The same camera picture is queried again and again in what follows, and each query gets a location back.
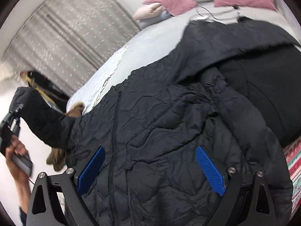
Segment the person's left hand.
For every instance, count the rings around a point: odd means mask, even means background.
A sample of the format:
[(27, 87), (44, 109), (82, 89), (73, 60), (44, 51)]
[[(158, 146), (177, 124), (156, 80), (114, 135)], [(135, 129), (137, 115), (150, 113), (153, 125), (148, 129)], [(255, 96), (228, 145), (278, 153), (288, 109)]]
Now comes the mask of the person's left hand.
[(13, 155), (27, 155), (25, 145), (16, 137), (12, 136), (11, 145), (6, 148), (6, 165), (12, 175), (16, 185), (29, 185), (28, 175), (22, 171), (12, 160)]

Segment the person's left forearm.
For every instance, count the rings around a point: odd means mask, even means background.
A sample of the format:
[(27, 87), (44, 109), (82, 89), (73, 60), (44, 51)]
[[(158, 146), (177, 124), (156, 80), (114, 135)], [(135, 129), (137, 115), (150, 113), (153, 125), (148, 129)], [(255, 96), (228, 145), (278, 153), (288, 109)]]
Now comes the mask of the person's left forearm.
[(15, 182), (18, 198), (19, 198), (19, 213), (20, 221), (23, 226), (26, 226), (27, 213), (29, 208), (29, 202), (31, 197), (31, 190), (29, 186), (29, 181)]

